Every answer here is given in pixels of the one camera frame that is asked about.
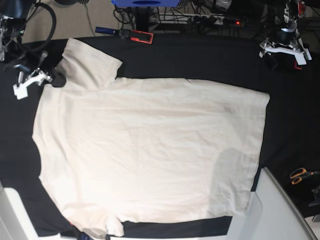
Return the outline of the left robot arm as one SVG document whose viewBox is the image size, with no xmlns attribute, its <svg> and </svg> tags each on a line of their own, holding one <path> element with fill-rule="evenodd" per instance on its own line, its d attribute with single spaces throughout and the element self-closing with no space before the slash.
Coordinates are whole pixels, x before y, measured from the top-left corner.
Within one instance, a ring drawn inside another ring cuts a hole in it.
<svg viewBox="0 0 320 240">
<path fill-rule="evenodd" d="M 304 45 L 298 22 L 306 11 L 303 0 L 263 0 L 267 7 L 265 40 L 260 44 L 259 57 L 272 70 L 289 68 L 302 70 L 312 60 Z"/>
</svg>

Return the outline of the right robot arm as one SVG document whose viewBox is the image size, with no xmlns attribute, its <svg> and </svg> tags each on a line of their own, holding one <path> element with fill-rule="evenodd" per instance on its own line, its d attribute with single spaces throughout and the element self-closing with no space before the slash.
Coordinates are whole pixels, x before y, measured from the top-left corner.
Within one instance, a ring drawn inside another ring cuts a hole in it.
<svg viewBox="0 0 320 240">
<path fill-rule="evenodd" d="M 22 37 L 27 23 L 39 8 L 48 11 L 51 16 L 51 30 L 47 39 L 34 48 L 22 45 Z M 0 2 L 0 61 L 7 68 L 18 70 L 16 83 L 13 85 L 14 95 L 18 100 L 28 97 L 28 87 L 32 84 L 43 86 L 50 84 L 62 88 L 66 77 L 55 68 L 44 64 L 48 52 L 45 47 L 50 43 L 57 24 L 53 9 L 36 0 L 2 0 Z"/>
</svg>

